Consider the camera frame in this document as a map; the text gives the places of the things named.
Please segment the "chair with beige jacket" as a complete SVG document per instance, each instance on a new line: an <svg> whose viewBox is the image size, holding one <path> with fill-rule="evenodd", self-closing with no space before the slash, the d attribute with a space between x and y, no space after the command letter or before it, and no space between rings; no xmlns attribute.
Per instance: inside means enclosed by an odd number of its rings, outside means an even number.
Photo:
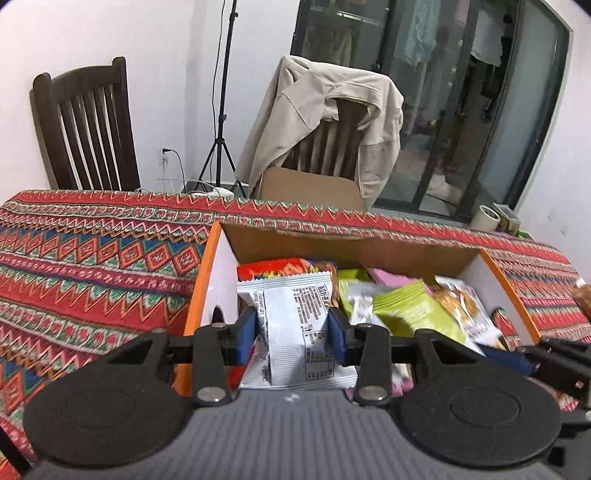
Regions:
<svg viewBox="0 0 591 480"><path fill-rule="evenodd" d="M365 108L350 101L339 101L338 109L339 120L322 122L317 130L290 150L287 160L280 167L315 175L341 177L356 183L353 170L362 138L362 134L356 131L356 124L362 119ZM262 181L263 176L256 189L249 192L250 195L259 193Z"/></svg>

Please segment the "dark wooden chair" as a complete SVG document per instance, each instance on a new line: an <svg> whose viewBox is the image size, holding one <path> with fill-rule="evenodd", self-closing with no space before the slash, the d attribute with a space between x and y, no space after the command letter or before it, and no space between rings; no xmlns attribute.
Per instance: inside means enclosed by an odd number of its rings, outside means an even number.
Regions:
<svg viewBox="0 0 591 480"><path fill-rule="evenodd" d="M140 188L124 57L56 77L41 73L31 95L40 143L58 189Z"/></svg>

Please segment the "silver white snack packet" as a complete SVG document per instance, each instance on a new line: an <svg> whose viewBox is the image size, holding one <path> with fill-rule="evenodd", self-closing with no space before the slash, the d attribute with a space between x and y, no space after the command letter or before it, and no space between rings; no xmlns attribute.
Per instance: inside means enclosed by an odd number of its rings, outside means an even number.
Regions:
<svg viewBox="0 0 591 480"><path fill-rule="evenodd" d="M344 389L356 369L335 361L329 344L332 274L328 271L242 281L238 296L256 308L259 339L242 389Z"/></svg>

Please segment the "beige jacket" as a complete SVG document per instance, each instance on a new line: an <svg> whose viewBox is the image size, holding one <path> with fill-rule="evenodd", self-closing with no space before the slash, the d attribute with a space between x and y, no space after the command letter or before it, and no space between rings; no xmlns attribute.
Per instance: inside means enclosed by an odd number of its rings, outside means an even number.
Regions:
<svg viewBox="0 0 591 480"><path fill-rule="evenodd" d="M256 189L263 172L280 167L297 143L339 120L339 101L365 108L353 179L370 207L384 190L401 151L404 96L393 80L372 71L284 56L273 73L235 177Z"/></svg>

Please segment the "colourful red snack bag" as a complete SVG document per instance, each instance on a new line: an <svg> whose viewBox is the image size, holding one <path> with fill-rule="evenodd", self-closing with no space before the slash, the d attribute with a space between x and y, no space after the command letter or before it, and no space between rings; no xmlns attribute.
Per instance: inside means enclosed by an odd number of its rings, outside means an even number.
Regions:
<svg viewBox="0 0 591 480"><path fill-rule="evenodd" d="M301 257L263 260L239 265L236 275L239 281L294 276L308 273L329 272L335 275L337 267L331 261L308 260Z"/></svg>

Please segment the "studio light on stand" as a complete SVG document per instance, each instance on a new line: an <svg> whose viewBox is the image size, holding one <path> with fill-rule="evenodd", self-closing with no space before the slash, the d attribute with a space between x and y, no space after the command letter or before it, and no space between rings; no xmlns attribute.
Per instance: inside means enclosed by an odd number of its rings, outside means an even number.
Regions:
<svg viewBox="0 0 591 480"><path fill-rule="evenodd" d="M238 2L209 1L204 24L204 49L200 60L199 143L197 181L202 188L224 187L245 197L245 187L235 178L236 156L228 137L228 77Z"/></svg>

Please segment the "pink snack packet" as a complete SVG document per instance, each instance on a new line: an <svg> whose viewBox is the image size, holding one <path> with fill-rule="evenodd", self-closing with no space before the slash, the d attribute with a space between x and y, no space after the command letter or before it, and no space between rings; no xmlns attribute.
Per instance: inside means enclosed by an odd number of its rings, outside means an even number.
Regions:
<svg viewBox="0 0 591 480"><path fill-rule="evenodd" d="M402 287L411 285L415 282L421 283L425 291L428 294L432 294L432 290L422 279L408 277L400 274L393 274L379 268L369 268L368 274L370 276L370 279L375 283L374 287L369 288L370 295L372 296L385 294L400 289Z"/></svg>

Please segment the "orange cardboard snack box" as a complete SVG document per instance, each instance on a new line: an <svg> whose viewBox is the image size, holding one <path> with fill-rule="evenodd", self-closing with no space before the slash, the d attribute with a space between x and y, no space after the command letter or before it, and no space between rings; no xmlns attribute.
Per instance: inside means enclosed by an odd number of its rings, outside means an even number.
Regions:
<svg viewBox="0 0 591 480"><path fill-rule="evenodd" d="M377 267L423 280L459 278L472 286L487 309L503 308L527 345L540 334L515 290L492 257L468 247L422 245L403 240L315 236L214 223L191 297L186 336L211 323L216 307L228 323L238 319L236 268L245 263L301 257L332 260L339 268Z"/></svg>

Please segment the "green white snack bar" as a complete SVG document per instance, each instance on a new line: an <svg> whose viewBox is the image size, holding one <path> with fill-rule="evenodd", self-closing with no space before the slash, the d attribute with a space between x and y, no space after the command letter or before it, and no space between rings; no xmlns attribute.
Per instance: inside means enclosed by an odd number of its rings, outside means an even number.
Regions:
<svg viewBox="0 0 591 480"><path fill-rule="evenodd" d="M412 338L420 329L436 331L482 353L459 322L429 293L422 280L399 288L370 284L372 312L394 337Z"/></svg>

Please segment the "white cracker packet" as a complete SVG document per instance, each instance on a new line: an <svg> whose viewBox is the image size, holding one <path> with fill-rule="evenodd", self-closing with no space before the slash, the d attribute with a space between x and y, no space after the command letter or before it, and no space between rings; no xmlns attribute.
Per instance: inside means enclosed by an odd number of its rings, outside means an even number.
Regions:
<svg viewBox="0 0 591 480"><path fill-rule="evenodd" d="M501 348L502 333L486 313L476 291L460 279L436 276L433 297L475 344Z"/></svg>

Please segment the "colourful patterned tablecloth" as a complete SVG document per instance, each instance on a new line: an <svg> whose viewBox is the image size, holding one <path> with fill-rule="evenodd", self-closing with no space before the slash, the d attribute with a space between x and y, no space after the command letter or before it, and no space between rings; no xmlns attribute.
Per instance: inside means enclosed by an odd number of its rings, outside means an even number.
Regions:
<svg viewBox="0 0 591 480"><path fill-rule="evenodd" d="M590 344L589 321L572 300L575 270L556 249L531 241L297 204L28 190L1 208L1 351L33 367L46 383L22 387L5 405L22 406L25 413L45 388L144 333L186 336L195 281L216 222L479 248L508 279L539 341ZM249 360L225 370L230 403L196 409L180 435L153 455L115 468L73 468L39 459L31 446L37 464L29 477L563 479L547 463L549 454L511 468L439 460L413 445L387 411L356 403L356 383L344 389L242 389ZM576 399L523 377L551 395L560 418L576 408Z"/></svg>

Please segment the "black framed glass door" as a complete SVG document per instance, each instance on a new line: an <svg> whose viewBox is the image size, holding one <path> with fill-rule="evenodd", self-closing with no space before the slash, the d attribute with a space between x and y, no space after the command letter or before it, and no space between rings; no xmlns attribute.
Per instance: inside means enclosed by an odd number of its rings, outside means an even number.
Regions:
<svg viewBox="0 0 591 480"><path fill-rule="evenodd" d="M570 33L541 1L304 1L291 51L389 76L401 151L377 207L467 222L515 206L558 99Z"/></svg>

